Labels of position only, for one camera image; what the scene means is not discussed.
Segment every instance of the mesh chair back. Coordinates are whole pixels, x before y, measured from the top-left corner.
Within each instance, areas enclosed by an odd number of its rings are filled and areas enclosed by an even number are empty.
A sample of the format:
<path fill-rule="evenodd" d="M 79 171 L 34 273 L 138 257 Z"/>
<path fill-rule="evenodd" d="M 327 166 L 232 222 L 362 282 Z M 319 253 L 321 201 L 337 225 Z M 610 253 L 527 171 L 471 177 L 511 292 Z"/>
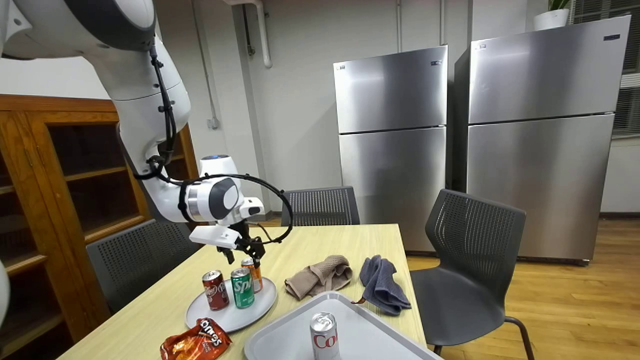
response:
<path fill-rule="evenodd" d="M 294 226 L 360 224 L 352 186 L 293 190 L 284 195 L 293 209 Z M 289 226 L 290 221 L 287 208 L 282 206 L 282 226 Z"/>
<path fill-rule="evenodd" d="M 426 232 L 442 268 L 479 282 L 504 304 L 525 218 L 520 209 L 443 189 Z"/>
<path fill-rule="evenodd" d="M 87 245 L 112 313 L 198 250 L 189 234 L 185 224 L 151 220 Z"/>

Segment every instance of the brown towel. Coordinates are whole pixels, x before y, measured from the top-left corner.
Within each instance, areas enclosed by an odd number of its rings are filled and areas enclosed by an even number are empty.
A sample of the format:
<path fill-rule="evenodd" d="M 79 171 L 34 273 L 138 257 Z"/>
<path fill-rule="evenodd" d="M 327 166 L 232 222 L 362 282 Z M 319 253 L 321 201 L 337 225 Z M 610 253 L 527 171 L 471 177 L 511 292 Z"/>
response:
<path fill-rule="evenodd" d="M 287 293 L 302 300 L 307 295 L 316 296 L 323 291 L 341 289 L 349 284 L 352 275 L 347 258 L 331 255 L 321 263 L 302 269 L 286 279 L 284 284 Z"/>

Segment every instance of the orange bag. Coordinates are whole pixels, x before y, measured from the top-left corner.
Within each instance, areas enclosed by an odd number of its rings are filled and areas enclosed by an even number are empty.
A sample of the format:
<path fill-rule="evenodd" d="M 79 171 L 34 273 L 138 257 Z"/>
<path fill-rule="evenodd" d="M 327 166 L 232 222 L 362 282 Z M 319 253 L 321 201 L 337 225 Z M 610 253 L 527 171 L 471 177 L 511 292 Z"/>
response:
<path fill-rule="evenodd" d="M 163 360 L 213 360 L 229 344 L 229 335 L 215 321 L 202 318 L 191 329 L 167 338 L 160 346 L 160 355 Z"/>

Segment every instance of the wooden tabletop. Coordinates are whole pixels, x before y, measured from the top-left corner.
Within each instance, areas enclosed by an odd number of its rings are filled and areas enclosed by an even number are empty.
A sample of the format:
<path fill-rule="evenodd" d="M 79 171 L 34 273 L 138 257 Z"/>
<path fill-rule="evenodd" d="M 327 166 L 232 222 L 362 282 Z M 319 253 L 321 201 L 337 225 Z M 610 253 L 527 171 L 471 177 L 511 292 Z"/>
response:
<path fill-rule="evenodd" d="M 271 227 L 268 231 L 277 236 L 284 228 Z M 262 235 L 259 228 L 253 228 L 251 234 Z M 396 266 L 394 279 L 414 304 L 413 309 L 403 310 L 399 316 L 387 316 L 369 303 L 364 306 L 400 333 L 426 346 L 397 225 L 295 227 L 281 244 L 269 244 L 265 248 L 267 253 L 262 259 L 262 276 L 276 284 L 278 298 L 260 320 L 230 335 L 233 344 L 219 359 L 242 359 L 244 342 L 251 335 L 310 300 L 306 297 L 297 301 L 286 293 L 284 280 L 305 266 L 334 254 L 344 255 L 353 269 L 351 283 L 340 290 L 353 300 L 358 300 L 364 290 L 358 279 L 364 259 L 377 254 L 389 259 Z M 160 344 L 167 337 L 186 331 L 184 314 L 191 301 L 203 291 L 202 275 L 209 270 L 220 269 L 227 279 L 231 270 L 239 267 L 240 260 L 244 258 L 241 252 L 235 252 L 235 255 L 236 262 L 229 265 L 216 248 L 203 247 L 60 359 L 160 359 Z"/>

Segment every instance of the window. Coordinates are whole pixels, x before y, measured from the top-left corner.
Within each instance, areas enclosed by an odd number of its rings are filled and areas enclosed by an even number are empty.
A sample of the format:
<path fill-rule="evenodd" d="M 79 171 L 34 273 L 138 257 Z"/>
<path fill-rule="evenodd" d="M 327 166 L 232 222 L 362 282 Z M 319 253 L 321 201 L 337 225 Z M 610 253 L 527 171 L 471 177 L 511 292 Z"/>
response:
<path fill-rule="evenodd" d="M 640 1 L 573 0 L 572 22 L 631 15 L 613 137 L 640 136 Z"/>

